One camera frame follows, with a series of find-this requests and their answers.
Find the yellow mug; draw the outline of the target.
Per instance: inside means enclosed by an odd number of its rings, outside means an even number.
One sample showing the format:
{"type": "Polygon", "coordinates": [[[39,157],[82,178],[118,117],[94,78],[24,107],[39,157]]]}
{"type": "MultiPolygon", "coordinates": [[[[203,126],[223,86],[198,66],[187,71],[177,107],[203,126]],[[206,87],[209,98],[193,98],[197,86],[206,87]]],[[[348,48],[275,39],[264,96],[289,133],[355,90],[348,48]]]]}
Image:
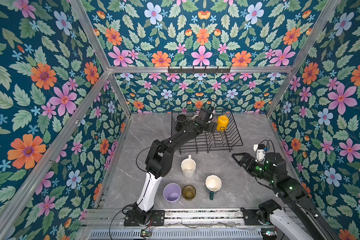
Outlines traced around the yellow mug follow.
{"type": "Polygon", "coordinates": [[[230,122],[230,120],[226,115],[219,116],[218,120],[217,120],[217,131],[219,131],[219,132],[226,131],[228,128],[229,122],[230,122]]]}

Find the black mug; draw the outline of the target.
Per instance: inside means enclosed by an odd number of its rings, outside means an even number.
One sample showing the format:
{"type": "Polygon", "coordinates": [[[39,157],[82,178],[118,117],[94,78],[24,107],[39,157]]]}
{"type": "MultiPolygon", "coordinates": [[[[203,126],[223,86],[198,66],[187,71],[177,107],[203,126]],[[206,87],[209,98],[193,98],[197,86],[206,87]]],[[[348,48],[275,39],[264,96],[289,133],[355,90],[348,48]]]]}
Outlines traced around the black mug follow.
{"type": "Polygon", "coordinates": [[[188,116],[185,114],[179,114],[176,116],[176,131],[179,132],[187,123],[188,116]]]}

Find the cream mug green handle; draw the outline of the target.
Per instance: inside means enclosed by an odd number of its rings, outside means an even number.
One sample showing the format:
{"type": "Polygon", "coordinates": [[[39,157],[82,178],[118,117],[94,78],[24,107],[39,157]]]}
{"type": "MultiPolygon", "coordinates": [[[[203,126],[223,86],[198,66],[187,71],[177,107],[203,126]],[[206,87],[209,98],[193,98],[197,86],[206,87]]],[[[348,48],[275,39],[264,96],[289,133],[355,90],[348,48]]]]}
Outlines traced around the cream mug green handle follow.
{"type": "Polygon", "coordinates": [[[205,180],[205,186],[208,190],[209,199],[212,201],[222,187],[222,180],[216,175],[210,175],[205,180]]]}

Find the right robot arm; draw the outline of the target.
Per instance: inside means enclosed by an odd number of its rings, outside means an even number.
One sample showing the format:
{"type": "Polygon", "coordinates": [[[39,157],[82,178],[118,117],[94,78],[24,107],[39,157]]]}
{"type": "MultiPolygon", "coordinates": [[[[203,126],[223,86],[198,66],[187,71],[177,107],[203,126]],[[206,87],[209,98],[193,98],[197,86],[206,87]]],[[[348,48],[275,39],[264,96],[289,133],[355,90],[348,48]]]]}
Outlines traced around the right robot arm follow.
{"type": "Polygon", "coordinates": [[[338,240],[322,214],[316,209],[308,191],[296,179],[288,175],[286,161],[275,152],[264,154],[262,162],[249,153],[232,154],[237,164],[256,179],[268,182],[274,192],[299,218],[302,229],[274,200],[259,204],[257,219],[262,224],[272,224],[290,240],[338,240]]]}

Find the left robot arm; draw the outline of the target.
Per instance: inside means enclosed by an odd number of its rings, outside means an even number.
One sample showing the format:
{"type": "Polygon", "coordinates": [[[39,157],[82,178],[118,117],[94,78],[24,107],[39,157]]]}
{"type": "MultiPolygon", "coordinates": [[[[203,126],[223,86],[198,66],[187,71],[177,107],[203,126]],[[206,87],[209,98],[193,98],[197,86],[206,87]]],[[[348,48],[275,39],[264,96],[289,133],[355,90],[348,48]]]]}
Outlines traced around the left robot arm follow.
{"type": "Polygon", "coordinates": [[[204,132],[214,133],[217,123],[213,122],[213,107],[200,109],[198,115],[189,118],[185,114],[178,115],[180,120],[176,124],[176,133],[165,140],[155,140],[148,147],[148,155],[145,160],[146,179],[142,192],[133,204],[132,212],[139,224],[145,225],[152,216],[154,200],[160,182],[172,169],[175,152],[185,143],[204,132]]]}

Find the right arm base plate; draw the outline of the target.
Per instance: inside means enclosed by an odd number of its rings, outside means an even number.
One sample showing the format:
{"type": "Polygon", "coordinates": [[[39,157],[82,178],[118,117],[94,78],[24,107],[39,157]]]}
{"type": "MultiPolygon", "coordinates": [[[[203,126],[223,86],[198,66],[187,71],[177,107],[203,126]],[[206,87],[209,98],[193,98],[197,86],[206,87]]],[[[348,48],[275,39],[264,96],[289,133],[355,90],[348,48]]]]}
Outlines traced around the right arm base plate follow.
{"type": "Polygon", "coordinates": [[[255,225],[271,225],[270,215],[273,214],[276,210],[283,210],[283,208],[265,208],[260,207],[259,209],[245,209],[240,208],[243,214],[243,220],[247,226],[255,225]]]}

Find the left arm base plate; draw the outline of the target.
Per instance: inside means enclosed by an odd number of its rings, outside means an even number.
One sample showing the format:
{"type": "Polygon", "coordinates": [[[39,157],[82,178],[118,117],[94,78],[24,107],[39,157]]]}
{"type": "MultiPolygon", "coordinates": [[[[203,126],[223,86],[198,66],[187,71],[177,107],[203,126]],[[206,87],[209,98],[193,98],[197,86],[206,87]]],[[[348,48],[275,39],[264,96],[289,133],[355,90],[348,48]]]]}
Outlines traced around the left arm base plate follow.
{"type": "Polygon", "coordinates": [[[124,220],[125,227],[161,227],[165,221],[164,210],[152,210],[146,212],[139,212],[129,210],[124,220]]]}

